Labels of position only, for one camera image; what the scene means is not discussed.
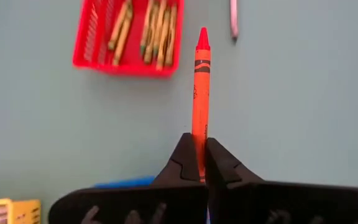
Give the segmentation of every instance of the light blue table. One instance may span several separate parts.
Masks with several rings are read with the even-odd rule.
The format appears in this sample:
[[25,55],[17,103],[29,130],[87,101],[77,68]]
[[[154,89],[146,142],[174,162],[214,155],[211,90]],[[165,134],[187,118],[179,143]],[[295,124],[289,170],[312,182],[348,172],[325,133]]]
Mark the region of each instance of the light blue table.
[[358,1],[239,0],[233,46],[227,0],[187,0],[171,80],[75,70],[80,2],[0,0],[0,198],[46,214],[71,190],[157,174],[191,130],[201,26],[209,135],[265,179],[358,186]]

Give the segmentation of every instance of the black holder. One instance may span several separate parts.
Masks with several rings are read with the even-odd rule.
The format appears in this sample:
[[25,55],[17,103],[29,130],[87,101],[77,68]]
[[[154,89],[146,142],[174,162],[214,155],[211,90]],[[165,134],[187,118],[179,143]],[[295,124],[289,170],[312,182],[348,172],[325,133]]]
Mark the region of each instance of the black holder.
[[358,189],[262,180],[217,140],[206,144],[200,183],[190,133],[150,186],[83,189],[59,199],[49,224],[358,223]]

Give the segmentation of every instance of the blue object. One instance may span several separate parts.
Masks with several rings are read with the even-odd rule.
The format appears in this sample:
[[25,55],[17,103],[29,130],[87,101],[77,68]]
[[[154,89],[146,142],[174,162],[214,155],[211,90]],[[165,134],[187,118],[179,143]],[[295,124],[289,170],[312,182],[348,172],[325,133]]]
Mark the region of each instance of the blue object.
[[129,179],[129,180],[121,180],[117,182],[110,182],[110,183],[100,183],[95,184],[94,187],[99,189],[115,189],[120,187],[140,187],[140,186],[147,186],[150,185],[153,180],[154,176],[146,176],[146,177],[139,177],[136,179]]

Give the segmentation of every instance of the red plastic basket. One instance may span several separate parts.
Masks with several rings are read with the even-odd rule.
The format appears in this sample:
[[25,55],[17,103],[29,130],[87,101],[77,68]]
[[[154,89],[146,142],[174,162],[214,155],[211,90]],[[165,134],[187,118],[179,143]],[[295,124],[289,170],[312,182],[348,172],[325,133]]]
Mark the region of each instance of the red plastic basket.
[[173,51],[173,65],[156,70],[155,60],[151,65],[143,62],[139,47],[148,0],[132,0],[134,18],[120,65],[112,65],[113,52],[107,49],[112,27],[125,0],[84,0],[80,24],[76,36],[73,65],[90,68],[108,74],[139,75],[143,77],[167,78],[179,66],[184,0],[168,0],[168,6],[177,4],[177,26]]

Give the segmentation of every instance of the yellow container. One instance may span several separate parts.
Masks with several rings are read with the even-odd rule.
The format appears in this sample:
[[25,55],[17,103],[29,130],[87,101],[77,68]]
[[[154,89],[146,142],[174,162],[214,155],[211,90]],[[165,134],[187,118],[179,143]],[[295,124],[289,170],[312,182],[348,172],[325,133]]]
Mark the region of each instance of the yellow container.
[[0,223],[40,224],[39,200],[14,202],[9,198],[0,199]]

